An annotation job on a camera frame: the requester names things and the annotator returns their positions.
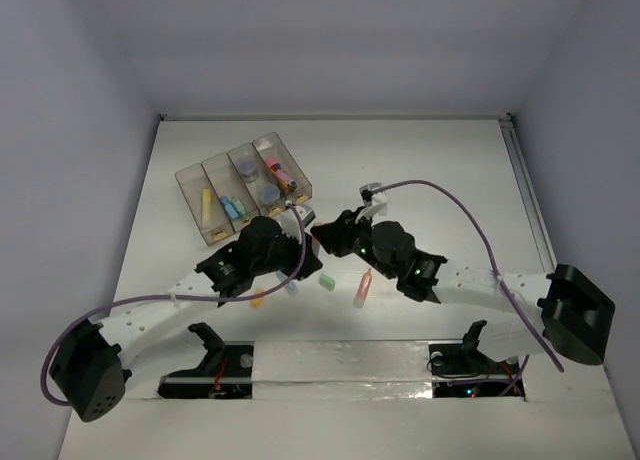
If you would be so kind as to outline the green highlighter cap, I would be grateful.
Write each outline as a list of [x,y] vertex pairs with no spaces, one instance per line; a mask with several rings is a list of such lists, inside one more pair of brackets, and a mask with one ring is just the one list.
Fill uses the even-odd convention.
[[336,286],[335,280],[326,274],[321,274],[318,282],[320,286],[328,291],[333,291]]

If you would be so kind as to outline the blue highlighter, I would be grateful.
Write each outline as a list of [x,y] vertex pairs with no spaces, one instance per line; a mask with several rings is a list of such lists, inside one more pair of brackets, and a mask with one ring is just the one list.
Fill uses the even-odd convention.
[[219,200],[221,202],[221,205],[226,215],[230,220],[235,220],[239,217],[238,211],[235,209],[235,206],[233,205],[232,201],[228,197],[221,196]]
[[276,276],[277,276],[277,278],[278,278],[278,280],[280,282],[285,282],[284,290],[287,292],[287,294],[290,297],[295,297],[295,296],[297,296],[299,294],[299,289],[298,289],[295,281],[294,280],[288,281],[287,280],[288,276],[284,272],[278,271],[276,273]]

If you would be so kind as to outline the green capped highlighter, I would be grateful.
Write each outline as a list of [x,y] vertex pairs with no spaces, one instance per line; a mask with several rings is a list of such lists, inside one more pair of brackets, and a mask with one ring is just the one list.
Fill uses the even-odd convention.
[[236,211],[241,217],[244,217],[248,214],[247,207],[239,197],[232,197],[231,201],[232,201],[232,204],[234,205],[234,208],[236,209]]

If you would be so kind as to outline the clear paperclip jar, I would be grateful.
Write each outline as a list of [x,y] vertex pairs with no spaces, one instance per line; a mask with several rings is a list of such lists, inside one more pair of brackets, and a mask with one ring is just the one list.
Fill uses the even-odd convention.
[[244,156],[237,160],[236,168],[246,182],[254,181],[258,176],[258,166],[253,157]]
[[266,183],[258,187],[258,199],[261,205],[270,205],[281,198],[281,192],[278,186]]

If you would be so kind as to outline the yellow highlighter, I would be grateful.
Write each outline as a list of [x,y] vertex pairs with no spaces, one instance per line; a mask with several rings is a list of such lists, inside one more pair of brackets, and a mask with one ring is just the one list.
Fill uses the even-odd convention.
[[201,194],[201,226],[209,228],[211,224],[212,191],[209,188],[202,190]]

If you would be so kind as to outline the pink capped pen tube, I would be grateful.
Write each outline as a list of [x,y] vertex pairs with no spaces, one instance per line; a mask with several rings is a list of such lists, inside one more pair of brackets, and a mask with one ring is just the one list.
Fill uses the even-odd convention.
[[265,164],[273,173],[278,185],[285,193],[291,193],[297,189],[296,181],[288,171],[282,167],[277,158],[267,158]]

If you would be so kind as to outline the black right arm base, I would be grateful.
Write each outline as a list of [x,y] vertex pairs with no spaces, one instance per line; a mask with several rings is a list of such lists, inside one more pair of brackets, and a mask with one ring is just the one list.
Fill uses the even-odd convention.
[[436,341],[429,344],[426,367],[438,378],[453,380],[490,377],[507,374],[503,366],[478,350],[479,337],[487,321],[474,322],[461,340]]

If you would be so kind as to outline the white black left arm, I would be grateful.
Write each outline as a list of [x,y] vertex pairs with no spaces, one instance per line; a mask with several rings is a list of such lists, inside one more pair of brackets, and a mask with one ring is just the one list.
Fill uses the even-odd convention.
[[168,292],[120,300],[118,315],[95,308],[74,320],[45,356],[40,388],[51,403],[71,408],[85,423],[111,411],[124,397],[131,361],[198,315],[200,306],[248,302],[256,277],[282,271],[273,292],[321,267],[299,209],[278,218],[253,218],[238,239],[201,261]]

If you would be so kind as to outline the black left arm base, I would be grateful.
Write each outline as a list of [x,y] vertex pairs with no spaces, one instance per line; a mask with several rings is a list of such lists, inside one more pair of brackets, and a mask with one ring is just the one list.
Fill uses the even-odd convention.
[[163,376],[159,385],[250,383],[252,378],[254,343],[226,343],[208,324],[194,323],[188,331],[195,334],[205,350],[200,363],[191,369],[178,370]]

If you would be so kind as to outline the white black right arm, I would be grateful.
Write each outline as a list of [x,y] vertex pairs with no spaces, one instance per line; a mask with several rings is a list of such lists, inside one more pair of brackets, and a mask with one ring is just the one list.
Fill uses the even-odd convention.
[[312,227],[330,255],[354,254],[416,302],[471,305],[514,315],[511,322],[477,320],[463,337],[462,364],[482,372],[495,361],[550,353],[583,365],[601,365],[615,313],[614,302],[574,266],[551,273],[500,274],[418,249],[396,221],[372,223],[345,210]]

